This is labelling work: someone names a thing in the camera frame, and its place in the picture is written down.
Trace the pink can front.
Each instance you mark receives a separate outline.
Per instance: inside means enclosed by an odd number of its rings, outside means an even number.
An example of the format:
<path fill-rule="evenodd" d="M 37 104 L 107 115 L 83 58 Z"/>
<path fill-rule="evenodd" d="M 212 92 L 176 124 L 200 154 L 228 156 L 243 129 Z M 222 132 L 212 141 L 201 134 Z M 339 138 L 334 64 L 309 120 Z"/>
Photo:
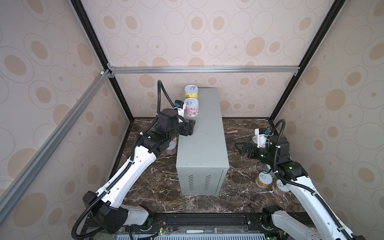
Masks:
<path fill-rule="evenodd" d="M 186 107 L 185 109 L 185 115 L 188 117 L 195 117 L 199 113 L 199 101 L 195 98 L 188 98 L 185 99 L 184 105 Z"/>

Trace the pink can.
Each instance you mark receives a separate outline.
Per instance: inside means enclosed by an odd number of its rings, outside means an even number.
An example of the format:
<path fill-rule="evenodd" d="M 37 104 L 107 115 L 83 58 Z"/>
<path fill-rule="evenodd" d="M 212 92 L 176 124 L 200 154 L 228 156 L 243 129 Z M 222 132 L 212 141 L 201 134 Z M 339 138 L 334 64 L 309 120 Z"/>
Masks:
<path fill-rule="evenodd" d="M 177 152 L 177 143 L 175 141 L 170 141 L 169 147 L 166 148 L 166 153 L 168 155 L 174 155 Z"/>
<path fill-rule="evenodd" d="M 199 101 L 195 98 L 188 98 L 185 99 L 184 105 L 186 107 L 185 109 L 185 115 L 188 117 L 195 117 L 199 113 Z"/>

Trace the yellow can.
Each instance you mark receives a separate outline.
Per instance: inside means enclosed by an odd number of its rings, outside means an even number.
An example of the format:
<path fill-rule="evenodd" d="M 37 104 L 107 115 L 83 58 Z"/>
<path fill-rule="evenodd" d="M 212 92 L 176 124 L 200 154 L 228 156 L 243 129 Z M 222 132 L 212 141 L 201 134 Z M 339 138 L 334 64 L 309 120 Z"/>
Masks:
<path fill-rule="evenodd" d="M 188 85 L 184 88 L 185 99 L 198 99 L 199 97 L 199 88 L 195 85 Z"/>
<path fill-rule="evenodd" d="M 260 172 L 256 179 L 256 184 L 262 189 L 267 188 L 272 183 L 273 183 L 273 177 L 268 173 Z"/>

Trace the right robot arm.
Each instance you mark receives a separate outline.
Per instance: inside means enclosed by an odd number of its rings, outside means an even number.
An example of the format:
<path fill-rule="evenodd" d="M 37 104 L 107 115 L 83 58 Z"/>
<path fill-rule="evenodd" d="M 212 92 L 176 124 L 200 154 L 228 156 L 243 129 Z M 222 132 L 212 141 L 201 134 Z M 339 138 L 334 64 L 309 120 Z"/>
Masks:
<path fill-rule="evenodd" d="M 235 146 L 241 156 L 269 167 L 266 176 L 275 176 L 296 196 L 315 227 L 311 229 L 278 205 L 263 208 L 261 226 L 267 231 L 280 229 L 294 240 L 363 240 L 364 236 L 354 234 L 330 208 L 302 165 L 291 160 L 289 142 L 283 137 L 285 126 L 281 119 L 270 131 L 255 129 L 255 142 Z"/>

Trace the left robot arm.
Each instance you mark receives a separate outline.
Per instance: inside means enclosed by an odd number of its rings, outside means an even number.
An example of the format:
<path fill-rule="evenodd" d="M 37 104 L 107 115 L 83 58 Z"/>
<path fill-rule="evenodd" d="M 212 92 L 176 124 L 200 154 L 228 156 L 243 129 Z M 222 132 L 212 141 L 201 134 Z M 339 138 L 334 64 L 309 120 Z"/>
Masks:
<path fill-rule="evenodd" d="M 179 113 L 182 102 L 171 104 L 169 109 L 161 109 L 161 97 L 168 97 L 162 81 L 158 81 L 157 114 L 151 124 L 135 139 L 131 156 L 115 175 L 97 192 L 89 191 L 83 201 L 85 211 L 75 222 L 71 236 L 74 240 L 89 238 L 106 230 L 116 233 L 121 227 L 137 225 L 147 231 L 152 227 L 152 214 L 141 206 L 126 206 L 123 201 L 142 173 L 170 146 L 178 136 L 193 134 L 195 121 L 186 121 Z M 84 235 L 77 233 L 84 218 L 91 217 L 100 227 Z"/>

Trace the grey green can right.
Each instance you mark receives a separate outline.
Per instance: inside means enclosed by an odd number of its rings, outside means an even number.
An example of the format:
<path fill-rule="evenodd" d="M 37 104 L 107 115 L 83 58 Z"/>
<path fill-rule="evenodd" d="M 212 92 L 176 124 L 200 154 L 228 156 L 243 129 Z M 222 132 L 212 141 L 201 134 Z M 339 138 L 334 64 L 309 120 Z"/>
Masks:
<path fill-rule="evenodd" d="M 265 173 L 265 174 L 270 174 L 270 175 L 272 175 L 272 176 L 275 174 L 275 173 L 273 172 L 271 166 L 268 165 L 268 164 L 265 164 L 265 165 L 263 166 L 263 173 Z"/>

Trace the white can right rear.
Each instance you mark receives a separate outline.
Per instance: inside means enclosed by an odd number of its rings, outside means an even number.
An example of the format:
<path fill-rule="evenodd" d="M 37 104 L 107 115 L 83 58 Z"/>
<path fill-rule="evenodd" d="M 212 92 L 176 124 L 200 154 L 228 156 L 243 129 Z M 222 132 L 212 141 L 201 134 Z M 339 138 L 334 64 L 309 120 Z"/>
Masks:
<path fill-rule="evenodd" d="M 253 140 L 254 144 L 256 144 L 256 145 L 258 144 L 258 136 L 253 136 L 252 140 Z"/>

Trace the pink can rear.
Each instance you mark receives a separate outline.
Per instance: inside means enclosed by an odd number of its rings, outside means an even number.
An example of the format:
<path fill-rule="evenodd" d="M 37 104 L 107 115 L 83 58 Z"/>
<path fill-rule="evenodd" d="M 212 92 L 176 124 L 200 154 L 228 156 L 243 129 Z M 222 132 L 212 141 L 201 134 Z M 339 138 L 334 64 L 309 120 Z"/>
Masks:
<path fill-rule="evenodd" d="M 166 153 L 168 155 L 174 155 L 177 152 L 177 143 L 175 141 L 170 141 L 169 147 L 166 148 Z"/>

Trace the brown can right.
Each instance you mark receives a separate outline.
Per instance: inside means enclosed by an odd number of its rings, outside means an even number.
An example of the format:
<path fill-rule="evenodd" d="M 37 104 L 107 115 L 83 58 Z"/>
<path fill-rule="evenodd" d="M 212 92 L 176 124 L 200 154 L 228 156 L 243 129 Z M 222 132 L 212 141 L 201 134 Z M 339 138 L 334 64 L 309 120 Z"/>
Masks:
<path fill-rule="evenodd" d="M 274 184 L 273 184 L 273 191 L 278 194 L 278 195 L 285 195 L 286 193 L 289 193 L 290 192 L 290 189 L 283 184 L 283 182 L 281 180 L 277 180 Z"/>

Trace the grey metal cabinet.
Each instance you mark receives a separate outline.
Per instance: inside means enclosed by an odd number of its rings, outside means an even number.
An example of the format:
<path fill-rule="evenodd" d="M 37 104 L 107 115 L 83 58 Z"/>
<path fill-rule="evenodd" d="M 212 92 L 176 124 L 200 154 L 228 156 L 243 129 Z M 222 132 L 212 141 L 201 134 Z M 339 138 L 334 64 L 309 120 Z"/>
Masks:
<path fill-rule="evenodd" d="M 219 101 L 214 88 L 199 89 L 199 113 L 191 136 L 179 136 L 176 169 L 182 195 L 218 195 L 230 168 Z"/>

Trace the horizontal aluminium bar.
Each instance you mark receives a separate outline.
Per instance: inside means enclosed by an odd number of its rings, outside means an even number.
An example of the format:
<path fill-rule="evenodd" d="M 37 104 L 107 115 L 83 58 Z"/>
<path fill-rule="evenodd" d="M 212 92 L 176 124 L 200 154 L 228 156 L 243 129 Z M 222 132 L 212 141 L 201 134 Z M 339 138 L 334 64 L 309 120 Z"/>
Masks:
<path fill-rule="evenodd" d="M 299 66 L 111 67 L 112 74 L 297 73 Z"/>

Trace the diagonal aluminium bar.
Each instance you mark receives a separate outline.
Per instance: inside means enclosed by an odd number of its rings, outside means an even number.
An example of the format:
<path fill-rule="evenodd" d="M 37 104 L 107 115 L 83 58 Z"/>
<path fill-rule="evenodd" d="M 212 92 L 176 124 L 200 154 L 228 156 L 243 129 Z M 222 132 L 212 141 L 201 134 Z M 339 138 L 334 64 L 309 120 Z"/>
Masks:
<path fill-rule="evenodd" d="M 49 138 L 33 156 L 31 161 L 25 166 L 25 168 L 10 185 L 4 196 L 1 198 L 1 224 L 3 224 L 8 218 L 12 210 L 20 201 L 21 197 L 30 187 L 44 165 L 51 158 L 62 140 L 99 91 L 100 87 L 109 78 L 111 72 L 111 70 L 105 69 L 103 74 L 100 74 L 94 80 L 73 108 L 70 109 L 59 126 L 52 132 Z"/>

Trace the white handled fork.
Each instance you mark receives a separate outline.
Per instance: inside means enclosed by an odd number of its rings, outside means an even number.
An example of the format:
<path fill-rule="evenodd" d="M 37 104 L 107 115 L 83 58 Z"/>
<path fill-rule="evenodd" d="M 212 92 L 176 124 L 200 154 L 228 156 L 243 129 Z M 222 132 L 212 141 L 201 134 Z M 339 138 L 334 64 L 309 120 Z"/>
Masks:
<path fill-rule="evenodd" d="M 202 233 L 212 233 L 212 234 L 222 234 L 223 231 L 220 228 L 213 228 L 212 230 L 193 230 L 188 229 L 186 230 L 187 234 L 202 234 Z"/>

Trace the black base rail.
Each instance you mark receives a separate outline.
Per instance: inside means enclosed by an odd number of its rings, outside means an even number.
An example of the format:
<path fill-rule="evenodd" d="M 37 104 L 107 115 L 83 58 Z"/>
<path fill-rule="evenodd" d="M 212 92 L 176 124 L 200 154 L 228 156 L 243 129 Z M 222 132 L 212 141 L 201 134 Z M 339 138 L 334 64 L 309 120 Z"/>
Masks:
<path fill-rule="evenodd" d="M 222 229 L 222 234 L 187 234 L 186 230 Z M 132 225 L 121 227 L 116 233 L 102 231 L 93 240 L 290 240 L 285 231 L 266 230 L 260 213 L 197 213 L 155 214 L 148 229 Z"/>

